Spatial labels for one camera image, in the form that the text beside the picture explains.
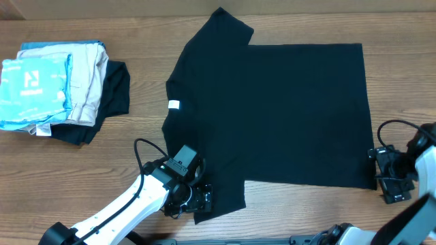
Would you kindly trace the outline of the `black t-shirt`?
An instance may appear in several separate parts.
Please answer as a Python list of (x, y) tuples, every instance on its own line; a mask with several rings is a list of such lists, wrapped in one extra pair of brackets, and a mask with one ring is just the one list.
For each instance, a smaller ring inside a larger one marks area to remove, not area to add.
[(185, 45), (166, 83), (168, 153), (193, 148), (213, 188), (197, 223), (245, 207), (247, 180), (376, 189), (360, 44), (253, 45), (222, 8)]

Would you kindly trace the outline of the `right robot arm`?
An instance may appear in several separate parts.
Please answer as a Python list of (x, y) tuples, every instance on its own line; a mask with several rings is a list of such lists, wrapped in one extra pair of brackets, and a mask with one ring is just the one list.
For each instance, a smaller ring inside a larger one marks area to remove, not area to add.
[[(416, 130), (401, 152), (387, 145), (381, 137), (383, 127), (401, 123)], [(369, 159), (378, 164), (379, 181), (384, 200), (388, 204), (407, 200), (410, 191), (404, 184), (418, 183), (418, 198), (410, 206), (387, 222), (378, 231), (369, 231), (350, 223), (333, 225), (314, 235), (310, 244), (315, 245), (377, 245), (421, 244), (425, 239), (435, 239), (435, 123), (415, 125), (406, 120), (387, 120), (377, 129), (381, 146), (368, 151)]]

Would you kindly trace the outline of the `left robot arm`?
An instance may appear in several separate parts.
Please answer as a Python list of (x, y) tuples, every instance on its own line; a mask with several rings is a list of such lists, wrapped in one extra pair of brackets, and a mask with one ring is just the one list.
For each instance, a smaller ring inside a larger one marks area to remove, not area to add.
[(201, 185), (205, 160), (184, 145), (174, 157), (140, 165), (135, 182), (92, 217), (68, 228), (57, 222), (39, 241), (50, 244), (118, 244), (146, 217), (162, 211), (178, 219), (183, 213), (210, 212), (212, 186)]

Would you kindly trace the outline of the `black folded garment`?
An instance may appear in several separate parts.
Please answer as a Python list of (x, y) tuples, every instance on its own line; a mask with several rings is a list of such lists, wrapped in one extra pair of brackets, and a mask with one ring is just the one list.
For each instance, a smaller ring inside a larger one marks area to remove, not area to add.
[(80, 125), (52, 126), (51, 138), (74, 145), (90, 144), (106, 118), (129, 113), (130, 74), (124, 62), (108, 61), (102, 100), (93, 127)]

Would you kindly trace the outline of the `beige folded garment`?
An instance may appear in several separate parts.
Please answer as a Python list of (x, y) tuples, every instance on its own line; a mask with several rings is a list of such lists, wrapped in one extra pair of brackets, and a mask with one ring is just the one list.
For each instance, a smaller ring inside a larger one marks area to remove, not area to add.
[(69, 79), (72, 110), (65, 124), (94, 126), (106, 77), (106, 49), (99, 44), (61, 44), (21, 50), (17, 57), (42, 57), (55, 53), (69, 53), (72, 56)]

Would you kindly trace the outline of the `light blue folded printed shirt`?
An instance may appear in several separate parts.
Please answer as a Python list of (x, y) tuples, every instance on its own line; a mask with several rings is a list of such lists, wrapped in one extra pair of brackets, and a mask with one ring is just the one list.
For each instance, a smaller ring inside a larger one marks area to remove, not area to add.
[(6, 59), (1, 70), (1, 129), (64, 122), (72, 110), (72, 55)]

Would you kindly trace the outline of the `blue folded garment at bottom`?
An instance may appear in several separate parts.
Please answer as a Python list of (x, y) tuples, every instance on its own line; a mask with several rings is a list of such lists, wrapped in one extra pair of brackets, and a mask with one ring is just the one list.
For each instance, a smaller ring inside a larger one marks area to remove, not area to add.
[(25, 43), (21, 43), (20, 49), (29, 50), (34, 48), (43, 48), (46, 46), (54, 46), (54, 45), (61, 45), (61, 44), (99, 44), (104, 48), (106, 47), (103, 42), (96, 39), (90, 39), (90, 40), (79, 40), (79, 41), (70, 41), (70, 42), (25, 42)]

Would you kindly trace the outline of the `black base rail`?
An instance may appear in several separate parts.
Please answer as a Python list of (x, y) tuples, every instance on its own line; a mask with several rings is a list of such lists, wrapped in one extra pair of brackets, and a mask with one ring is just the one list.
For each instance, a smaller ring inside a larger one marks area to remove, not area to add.
[(140, 244), (149, 245), (319, 245), (321, 238), (316, 235), (292, 235), (289, 238), (258, 238), (242, 240), (187, 240), (142, 238)]

